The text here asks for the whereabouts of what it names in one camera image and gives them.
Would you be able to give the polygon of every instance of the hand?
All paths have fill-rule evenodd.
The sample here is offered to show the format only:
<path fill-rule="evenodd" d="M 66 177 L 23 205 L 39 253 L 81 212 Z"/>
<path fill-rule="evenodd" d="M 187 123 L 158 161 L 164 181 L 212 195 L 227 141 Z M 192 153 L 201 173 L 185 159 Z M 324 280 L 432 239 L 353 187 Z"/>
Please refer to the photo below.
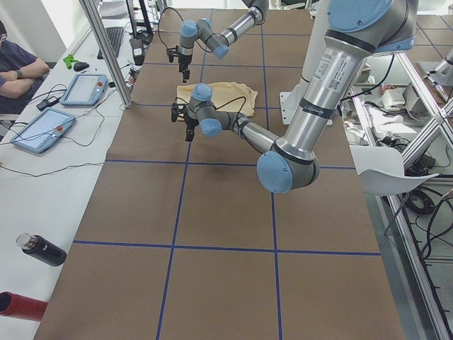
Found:
<path fill-rule="evenodd" d="M 5 78 L 7 81 L 15 81 L 15 80 L 17 80 L 17 72 L 16 71 L 0 72 L 0 76 Z"/>

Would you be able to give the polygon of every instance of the person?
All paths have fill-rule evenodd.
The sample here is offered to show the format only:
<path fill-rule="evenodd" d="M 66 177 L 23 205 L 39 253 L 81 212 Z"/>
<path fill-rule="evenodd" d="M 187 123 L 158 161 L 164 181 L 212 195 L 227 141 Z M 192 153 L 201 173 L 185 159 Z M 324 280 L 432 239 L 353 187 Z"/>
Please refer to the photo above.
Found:
<path fill-rule="evenodd" d="M 0 114 L 19 114 L 41 86 L 49 67 L 7 37 L 0 21 Z"/>

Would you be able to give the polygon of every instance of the metal pole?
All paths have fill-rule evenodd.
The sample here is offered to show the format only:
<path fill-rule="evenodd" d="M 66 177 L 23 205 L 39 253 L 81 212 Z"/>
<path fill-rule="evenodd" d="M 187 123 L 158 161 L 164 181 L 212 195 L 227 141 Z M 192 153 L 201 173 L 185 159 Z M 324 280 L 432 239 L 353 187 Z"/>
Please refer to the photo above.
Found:
<path fill-rule="evenodd" d="M 116 60 L 115 53 L 110 44 L 110 40 L 105 32 L 104 26 L 102 24 L 101 17 L 97 11 L 97 8 L 94 6 L 93 0 L 79 0 L 82 8 L 84 9 L 86 18 L 90 23 L 91 29 L 93 30 L 96 41 L 99 44 L 99 48 L 102 51 L 105 63 L 107 63 L 108 70 L 110 75 L 115 82 L 116 89 L 121 96 L 122 102 L 126 108 L 129 108 L 132 105 L 132 99 L 130 97 L 129 89 L 126 87 L 125 80 L 122 76 L 120 65 Z"/>

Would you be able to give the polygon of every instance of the red can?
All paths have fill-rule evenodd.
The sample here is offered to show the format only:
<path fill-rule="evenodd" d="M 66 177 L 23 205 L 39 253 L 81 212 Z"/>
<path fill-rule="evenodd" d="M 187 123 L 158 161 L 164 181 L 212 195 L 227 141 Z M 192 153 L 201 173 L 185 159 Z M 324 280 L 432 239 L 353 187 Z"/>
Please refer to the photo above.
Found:
<path fill-rule="evenodd" d="M 47 302 L 10 292 L 0 293 L 0 315 L 41 321 Z"/>

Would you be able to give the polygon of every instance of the green object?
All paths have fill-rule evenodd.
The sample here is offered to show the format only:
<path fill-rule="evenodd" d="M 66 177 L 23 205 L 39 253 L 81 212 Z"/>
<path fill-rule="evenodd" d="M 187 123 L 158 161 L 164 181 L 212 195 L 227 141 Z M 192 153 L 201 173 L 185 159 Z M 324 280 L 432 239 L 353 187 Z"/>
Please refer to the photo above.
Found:
<path fill-rule="evenodd" d="M 66 64 L 66 67 L 67 67 L 68 69 L 71 69 L 71 68 L 72 68 L 72 63 L 73 63 L 73 62 L 78 62 L 78 60 L 77 60 L 77 59 L 74 59 L 74 56 L 71 55 L 71 54 L 67 55 L 67 57 L 64 57 L 64 58 L 63 58 L 63 61 L 64 61 L 64 63 Z"/>

